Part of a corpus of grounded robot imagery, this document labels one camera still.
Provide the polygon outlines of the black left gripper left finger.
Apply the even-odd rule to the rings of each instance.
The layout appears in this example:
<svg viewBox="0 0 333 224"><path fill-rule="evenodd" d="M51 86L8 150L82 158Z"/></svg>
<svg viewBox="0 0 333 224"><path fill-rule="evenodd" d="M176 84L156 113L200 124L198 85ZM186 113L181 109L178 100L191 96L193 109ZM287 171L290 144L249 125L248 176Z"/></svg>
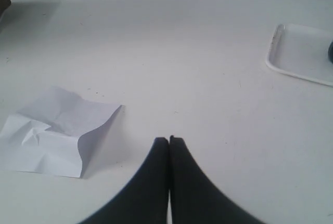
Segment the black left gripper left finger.
<svg viewBox="0 0 333 224"><path fill-rule="evenodd" d="M126 186L81 223L167 223L168 202L169 142L159 137Z"/></svg>

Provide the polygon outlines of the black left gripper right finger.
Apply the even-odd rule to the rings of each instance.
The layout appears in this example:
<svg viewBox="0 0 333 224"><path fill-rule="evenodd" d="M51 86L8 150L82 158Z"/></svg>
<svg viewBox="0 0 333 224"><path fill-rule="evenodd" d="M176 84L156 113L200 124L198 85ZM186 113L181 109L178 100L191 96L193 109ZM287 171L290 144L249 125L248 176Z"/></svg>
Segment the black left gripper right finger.
<svg viewBox="0 0 333 224"><path fill-rule="evenodd" d="M182 138L171 136L169 149L173 223L260 223L210 181Z"/></svg>

